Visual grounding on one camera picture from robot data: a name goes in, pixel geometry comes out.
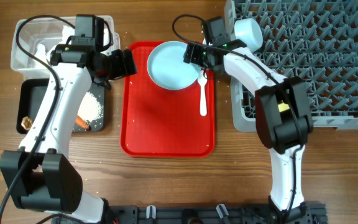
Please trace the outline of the white plastic spoon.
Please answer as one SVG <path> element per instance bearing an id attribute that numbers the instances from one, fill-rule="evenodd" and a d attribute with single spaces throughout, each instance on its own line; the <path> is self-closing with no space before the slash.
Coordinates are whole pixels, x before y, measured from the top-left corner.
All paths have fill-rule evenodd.
<path id="1" fill-rule="evenodd" d="M 206 78 L 206 71 L 202 70 L 200 71 L 200 74 L 197 78 L 197 82 L 200 86 L 200 115 L 206 116 L 207 115 L 207 106 L 206 106 L 206 92 L 205 92 L 205 86 L 207 84 L 207 78 Z"/>

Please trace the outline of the light blue plate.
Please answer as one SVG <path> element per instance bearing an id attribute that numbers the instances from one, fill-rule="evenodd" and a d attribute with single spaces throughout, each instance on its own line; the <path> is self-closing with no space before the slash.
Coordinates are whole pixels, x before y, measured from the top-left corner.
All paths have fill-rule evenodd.
<path id="1" fill-rule="evenodd" d="M 187 46 L 184 42 L 168 41 L 151 51 L 147 72 L 156 85 L 166 90 L 182 90 L 196 81 L 201 68 L 184 62 Z"/>

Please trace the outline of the pile of white rice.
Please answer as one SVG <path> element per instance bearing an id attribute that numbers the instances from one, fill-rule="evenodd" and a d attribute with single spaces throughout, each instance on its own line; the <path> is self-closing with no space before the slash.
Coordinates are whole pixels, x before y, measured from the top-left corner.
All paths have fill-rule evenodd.
<path id="1" fill-rule="evenodd" d="M 103 105 L 98 101 L 97 97 L 90 92 L 86 92 L 78 110 L 78 116 L 90 123 L 102 118 L 103 109 Z"/>

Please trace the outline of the light blue small bowl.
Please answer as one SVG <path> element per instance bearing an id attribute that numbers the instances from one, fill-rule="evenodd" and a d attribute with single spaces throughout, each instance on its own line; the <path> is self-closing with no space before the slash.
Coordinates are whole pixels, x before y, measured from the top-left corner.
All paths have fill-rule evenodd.
<path id="1" fill-rule="evenodd" d="M 262 30 L 253 18 L 238 20 L 234 23 L 236 39 L 243 41 L 251 52 L 259 50 L 263 44 Z"/>

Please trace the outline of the orange carrot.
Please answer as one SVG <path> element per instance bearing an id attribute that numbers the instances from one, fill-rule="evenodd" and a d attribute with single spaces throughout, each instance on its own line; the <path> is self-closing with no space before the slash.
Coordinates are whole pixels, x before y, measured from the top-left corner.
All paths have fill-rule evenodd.
<path id="1" fill-rule="evenodd" d="M 86 131 L 89 131 L 91 129 L 89 124 L 85 120 L 83 120 L 80 116 L 76 117 L 75 124 L 77 124 L 79 127 L 83 128 Z"/>

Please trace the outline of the small brown food scrap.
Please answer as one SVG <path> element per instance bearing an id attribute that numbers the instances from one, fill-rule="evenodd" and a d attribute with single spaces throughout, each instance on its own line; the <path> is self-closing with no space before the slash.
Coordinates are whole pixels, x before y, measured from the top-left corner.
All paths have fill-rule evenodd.
<path id="1" fill-rule="evenodd" d="M 33 125 L 33 121 L 32 121 L 32 119 L 30 117 L 25 116 L 25 117 L 22 118 L 21 127 L 24 130 L 26 130 L 26 131 L 30 130 L 32 125 Z"/>

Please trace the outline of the white paper towel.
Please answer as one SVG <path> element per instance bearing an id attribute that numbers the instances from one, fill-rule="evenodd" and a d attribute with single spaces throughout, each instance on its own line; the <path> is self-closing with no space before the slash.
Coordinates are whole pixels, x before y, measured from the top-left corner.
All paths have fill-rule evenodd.
<path id="1" fill-rule="evenodd" d="M 64 25 L 62 30 L 62 40 L 60 41 L 60 43 L 65 44 L 67 39 L 74 34 L 75 34 L 74 28 Z"/>

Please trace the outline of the yellow plastic cup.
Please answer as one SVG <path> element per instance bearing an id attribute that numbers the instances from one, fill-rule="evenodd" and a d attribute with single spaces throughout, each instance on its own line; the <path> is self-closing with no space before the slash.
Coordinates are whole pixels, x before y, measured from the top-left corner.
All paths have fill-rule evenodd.
<path id="1" fill-rule="evenodd" d="M 284 112 L 284 111 L 287 111 L 290 109 L 290 106 L 284 102 L 281 102 L 278 104 L 278 110 L 280 113 Z"/>

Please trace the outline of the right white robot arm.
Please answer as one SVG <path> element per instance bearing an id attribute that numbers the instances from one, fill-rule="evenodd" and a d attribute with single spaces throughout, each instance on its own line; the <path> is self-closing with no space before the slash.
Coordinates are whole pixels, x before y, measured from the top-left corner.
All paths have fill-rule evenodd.
<path id="1" fill-rule="evenodd" d="M 187 42 L 184 62 L 223 70 L 254 96 L 255 127 L 272 165 L 268 221 L 290 223 L 305 218 L 301 162 L 313 130 L 305 82 L 279 74 L 254 55 L 264 41 L 255 19 L 236 21 L 234 37 L 226 32 L 222 17 L 202 19 L 201 28 L 204 41 Z"/>

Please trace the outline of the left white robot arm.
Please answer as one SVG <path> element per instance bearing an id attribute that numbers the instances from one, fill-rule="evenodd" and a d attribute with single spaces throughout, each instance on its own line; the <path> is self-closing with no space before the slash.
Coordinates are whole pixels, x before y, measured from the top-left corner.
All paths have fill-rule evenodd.
<path id="1" fill-rule="evenodd" d="M 137 73 L 130 50 L 109 55 L 112 34 L 101 17 L 79 14 L 75 33 L 57 45 L 44 63 L 49 83 L 37 116 L 16 151 L 4 151 L 0 170 L 7 185 L 2 204 L 77 223 L 117 223 L 106 199 L 83 188 L 68 150 L 75 120 L 92 84 L 108 87 Z"/>

